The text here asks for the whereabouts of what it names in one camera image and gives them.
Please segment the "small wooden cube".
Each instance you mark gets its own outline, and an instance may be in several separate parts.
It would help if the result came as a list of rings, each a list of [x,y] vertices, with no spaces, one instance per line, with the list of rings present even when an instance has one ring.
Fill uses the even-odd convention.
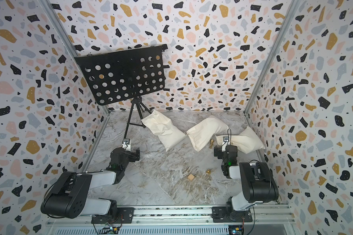
[[[187,179],[188,179],[189,181],[193,181],[193,180],[195,179],[195,176],[194,176],[193,174],[189,174],[189,175],[187,176]]]

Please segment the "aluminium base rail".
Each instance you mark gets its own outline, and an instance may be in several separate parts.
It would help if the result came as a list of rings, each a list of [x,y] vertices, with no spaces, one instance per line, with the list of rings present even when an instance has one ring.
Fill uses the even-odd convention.
[[[285,204],[263,204],[250,209],[253,221],[215,223],[212,208],[193,206],[121,206],[123,213],[113,222],[93,216],[50,219],[46,235],[102,235],[104,227],[119,227],[118,235],[229,235],[229,225],[244,227],[244,235],[297,235],[294,217]]]

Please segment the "black perforated music stand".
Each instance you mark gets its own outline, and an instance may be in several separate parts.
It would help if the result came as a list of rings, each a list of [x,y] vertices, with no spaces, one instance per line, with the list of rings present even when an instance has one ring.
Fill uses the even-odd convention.
[[[166,45],[75,58],[100,106],[131,100],[130,110],[151,110],[142,97],[165,88],[162,53]]]

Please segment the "circuit board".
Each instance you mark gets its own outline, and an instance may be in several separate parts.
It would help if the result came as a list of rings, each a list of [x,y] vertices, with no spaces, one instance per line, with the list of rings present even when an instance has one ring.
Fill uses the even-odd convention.
[[[101,230],[102,235],[117,235],[119,234],[119,227],[104,227]]]
[[[229,235],[244,235],[244,227],[240,225],[229,225],[228,226]]]

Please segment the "cream soil bag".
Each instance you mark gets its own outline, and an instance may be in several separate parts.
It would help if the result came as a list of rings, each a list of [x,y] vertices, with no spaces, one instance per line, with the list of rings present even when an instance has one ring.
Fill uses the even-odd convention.
[[[182,131],[173,125],[171,119],[157,110],[154,110],[150,115],[141,119],[141,121],[159,138],[166,151],[172,149],[186,137]]]
[[[265,149],[262,140],[249,126],[247,126],[239,135],[232,135],[231,129],[229,128],[225,135],[216,136],[217,146],[223,146],[223,136],[229,136],[230,145],[236,146],[238,151],[245,154]]]
[[[186,131],[193,148],[199,152],[211,140],[212,136],[223,133],[229,129],[228,125],[220,119],[209,116],[197,125]]]

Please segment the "left circuit board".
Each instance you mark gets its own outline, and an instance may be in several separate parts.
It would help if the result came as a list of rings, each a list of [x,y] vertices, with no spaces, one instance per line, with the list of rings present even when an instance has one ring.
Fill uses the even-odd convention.
[[[119,234],[119,227],[104,227],[101,230],[102,235],[117,235]]]

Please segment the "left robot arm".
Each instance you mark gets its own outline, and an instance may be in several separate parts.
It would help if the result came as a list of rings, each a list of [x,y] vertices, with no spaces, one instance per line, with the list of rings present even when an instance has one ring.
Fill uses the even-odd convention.
[[[125,175],[129,163],[140,160],[140,149],[134,152],[122,147],[110,154],[106,169],[76,173],[66,171],[47,191],[41,204],[41,212],[52,218],[73,219],[80,215],[103,217],[109,221],[120,218],[117,202],[111,199],[88,197],[91,189],[118,184]]]

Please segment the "right circuit board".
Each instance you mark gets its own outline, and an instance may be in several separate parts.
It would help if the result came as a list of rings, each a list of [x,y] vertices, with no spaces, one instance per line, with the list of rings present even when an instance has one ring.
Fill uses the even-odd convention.
[[[244,227],[240,225],[229,225],[228,226],[229,235],[244,235]]]

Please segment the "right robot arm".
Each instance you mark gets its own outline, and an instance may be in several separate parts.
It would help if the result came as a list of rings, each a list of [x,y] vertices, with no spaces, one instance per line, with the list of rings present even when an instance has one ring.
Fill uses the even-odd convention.
[[[251,160],[238,162],[236,146],[214,147],[214,156],[222,160],[221,170],[228,179],[239,179],[242,191],[230,197],[224,207],[213,207],[215,223],[251,222],[250,209],[257,205],[276,201],[279,193],[270,169],[265,162]]]

